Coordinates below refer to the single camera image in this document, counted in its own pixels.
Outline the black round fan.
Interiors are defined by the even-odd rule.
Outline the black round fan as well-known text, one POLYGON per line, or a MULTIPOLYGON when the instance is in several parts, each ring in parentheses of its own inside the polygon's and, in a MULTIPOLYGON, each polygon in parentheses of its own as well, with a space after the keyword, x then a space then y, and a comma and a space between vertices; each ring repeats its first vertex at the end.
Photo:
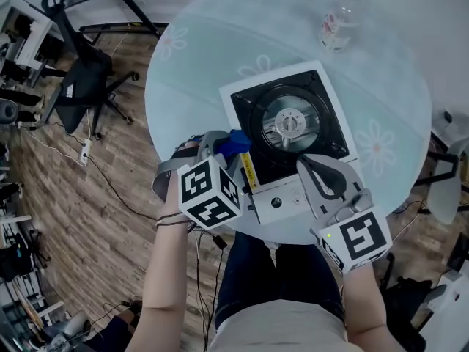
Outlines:
POLYGON ((0 125, 14 124, 18 114, 19 107, 15 102, 0 98, 0 125))

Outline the black swivel chair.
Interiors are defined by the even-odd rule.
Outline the black swivel chair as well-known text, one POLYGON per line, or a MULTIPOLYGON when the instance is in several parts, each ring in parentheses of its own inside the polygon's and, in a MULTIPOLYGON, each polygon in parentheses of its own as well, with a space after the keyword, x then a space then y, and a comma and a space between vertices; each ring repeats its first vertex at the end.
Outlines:
POLYGON ((447 285, 432 287, 431 280, 418 282, 400 276, 394 286, 388 287, 395 257, 388 253, 386 259, 388 267, 380 281, 380 292, 385 303, 388 329, 407 352, 424 352, 426 341, 412 325, 412 319, 422 304, 441 297, 447 285))

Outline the black wrist band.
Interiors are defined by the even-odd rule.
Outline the black wrist band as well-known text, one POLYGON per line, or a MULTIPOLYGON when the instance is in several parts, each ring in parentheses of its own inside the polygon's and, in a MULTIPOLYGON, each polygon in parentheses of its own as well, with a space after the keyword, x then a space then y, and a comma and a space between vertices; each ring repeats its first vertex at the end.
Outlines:
POLYGON ((190 221, 191 220, 181 212, 164 215, 157 219, 154 230, 157 230, 160 227, 172 227, 179 224, 187 225, 190 221))

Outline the person's dark jeans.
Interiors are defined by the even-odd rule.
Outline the person's dark jeans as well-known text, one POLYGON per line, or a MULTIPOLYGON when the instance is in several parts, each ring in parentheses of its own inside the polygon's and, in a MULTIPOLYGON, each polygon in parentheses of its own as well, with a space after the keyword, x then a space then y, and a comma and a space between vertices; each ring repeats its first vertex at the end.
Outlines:
POLYGON ((215 311, 215 327, 257 304, 287 300, 320 305, 344 320, 339 287, 315 245, 282 244, 272 258, 265 242, 235 233, 215 311))

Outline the round table with tablecloth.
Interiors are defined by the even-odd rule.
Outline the round table with tablecloth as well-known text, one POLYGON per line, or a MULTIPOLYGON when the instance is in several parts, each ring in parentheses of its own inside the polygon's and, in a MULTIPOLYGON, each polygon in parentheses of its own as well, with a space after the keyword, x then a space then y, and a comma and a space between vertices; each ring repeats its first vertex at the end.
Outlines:
MULTIPOLYGON (((398 208, 426 157, 429 91, 407 47, 365 1, 356 37, 340 53, 326 49, 320 32, 333 2, 195 0, 187 6, 163 33, 147 75, 147 121, 162 162, 191 136, 235 130, 221 100, 222 86, 318 60, 349 125, 361 187, 371 191, 384 214, 398 208)), ((241 160, 233 178, 246 188, 242 216, 222 226, 274 243, 316 241, 307 198, 305 213, 261 225, 241 160)))

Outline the grey shell chair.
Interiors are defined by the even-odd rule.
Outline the grey shell chair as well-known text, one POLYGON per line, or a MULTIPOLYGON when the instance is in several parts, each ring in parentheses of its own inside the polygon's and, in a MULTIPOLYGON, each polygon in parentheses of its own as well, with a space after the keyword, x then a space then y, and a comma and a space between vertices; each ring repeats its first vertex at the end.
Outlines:
POLYGON ((414 186, 429 186, 426 208, 418 214, 432 214, 440 223, 449 225, 457 213, 469 212, 469 205, 460 205, 461 193, 469 194, 469 188, 462 185, 459 163, 463 152, 469 148, 469 137, 461 139, 446 153, 428 152, 428 157, 436 160, 433 175, 417 180, 414 186))

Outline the person's left hand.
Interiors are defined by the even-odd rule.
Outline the person's left hand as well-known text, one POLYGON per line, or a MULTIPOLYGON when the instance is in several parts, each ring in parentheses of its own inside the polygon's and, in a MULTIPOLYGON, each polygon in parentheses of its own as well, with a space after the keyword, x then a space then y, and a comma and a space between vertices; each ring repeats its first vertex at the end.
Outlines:
POLYGON ((173 158, 197 157, 202 136, 192 136, 188 141, 182 143, 171 156, 173 158))

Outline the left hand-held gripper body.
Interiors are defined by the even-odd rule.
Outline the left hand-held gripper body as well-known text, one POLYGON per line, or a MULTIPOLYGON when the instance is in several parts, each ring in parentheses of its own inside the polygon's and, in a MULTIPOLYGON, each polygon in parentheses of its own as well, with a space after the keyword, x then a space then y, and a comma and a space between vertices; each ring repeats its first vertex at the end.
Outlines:
POLYGON ((204 230, 228 224, 242 216, 242 191, 220 165, 219 155, 197 161, 173 158, 159 164, 152 190, 166 196, 172 172, 178 179, 179 212, 204 230))

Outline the grey white floor device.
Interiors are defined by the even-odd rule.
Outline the grey white floor device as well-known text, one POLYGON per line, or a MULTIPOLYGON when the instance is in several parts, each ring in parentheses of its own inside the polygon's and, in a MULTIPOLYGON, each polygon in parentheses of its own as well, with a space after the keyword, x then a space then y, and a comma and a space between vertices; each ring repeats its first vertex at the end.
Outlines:
POLYGON ((62 335, 67 340, 85 337, 91 331, 91 322, 85 311, 79 311, 70 319, 61 321, 45 328, 45 333, 54 338, 62 335))

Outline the clear plastic water bottle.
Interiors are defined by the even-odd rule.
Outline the clear plastic water bottle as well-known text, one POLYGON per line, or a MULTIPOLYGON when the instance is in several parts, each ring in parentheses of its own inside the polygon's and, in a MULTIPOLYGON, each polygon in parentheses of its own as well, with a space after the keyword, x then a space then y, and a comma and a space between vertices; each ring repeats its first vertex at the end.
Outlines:
POLYGON ((335 0, 322 22, 322 45, 334 53, 342 52, 356 37, 362 11, 363 0, 335 0))

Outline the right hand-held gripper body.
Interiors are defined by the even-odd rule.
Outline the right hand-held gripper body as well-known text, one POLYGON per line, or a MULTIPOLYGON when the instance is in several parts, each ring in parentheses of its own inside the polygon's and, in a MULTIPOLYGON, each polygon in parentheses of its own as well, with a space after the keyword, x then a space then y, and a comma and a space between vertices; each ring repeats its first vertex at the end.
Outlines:
POLYGON ((372 263, 392 247, 385 214, 367 188, 317 219, 311 233, 342 274, 372 263))

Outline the person's left forearm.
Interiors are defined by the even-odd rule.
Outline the person's left forearm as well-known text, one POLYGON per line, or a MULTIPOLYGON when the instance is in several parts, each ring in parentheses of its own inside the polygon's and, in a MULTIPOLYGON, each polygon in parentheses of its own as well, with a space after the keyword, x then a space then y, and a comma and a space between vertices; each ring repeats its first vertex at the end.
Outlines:
POLYGON ((157 228, 143 307, 125 352, 178 352, 187 298, 188 224, 157 228))

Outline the blue cloth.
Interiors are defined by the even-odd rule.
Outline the blue cloth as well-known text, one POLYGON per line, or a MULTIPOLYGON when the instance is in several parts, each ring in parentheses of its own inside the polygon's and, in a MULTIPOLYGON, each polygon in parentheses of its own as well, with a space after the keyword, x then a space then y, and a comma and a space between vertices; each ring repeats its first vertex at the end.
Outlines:
POLYGON ((251 145, 251 140, 242 130, 231 130, 226 138, 215 142, 215 154, 231 158, 233 155, 248 153, 251 145))

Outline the white portable gas stove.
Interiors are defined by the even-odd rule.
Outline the white portable gas stove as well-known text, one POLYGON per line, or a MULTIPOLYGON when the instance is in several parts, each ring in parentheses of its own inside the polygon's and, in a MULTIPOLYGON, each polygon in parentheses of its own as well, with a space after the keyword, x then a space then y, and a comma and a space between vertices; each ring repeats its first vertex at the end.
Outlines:
POLYGON ((343 108, 320 61, 267 71, 219 92, 230 126, 251 141, 241 161, 261 225, 309 210, 296 170, 300 155, 327 155, 359 168, 343 108))

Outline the person's beige shirt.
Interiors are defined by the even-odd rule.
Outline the person's beige shirt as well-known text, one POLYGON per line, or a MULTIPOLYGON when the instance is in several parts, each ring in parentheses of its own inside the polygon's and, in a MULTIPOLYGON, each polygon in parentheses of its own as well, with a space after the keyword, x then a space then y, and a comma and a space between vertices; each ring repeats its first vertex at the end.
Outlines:
POLYGON ((218 328, 208 352, 352 352, 343 321, 317 304, 277 300, 248 307, 218 328))

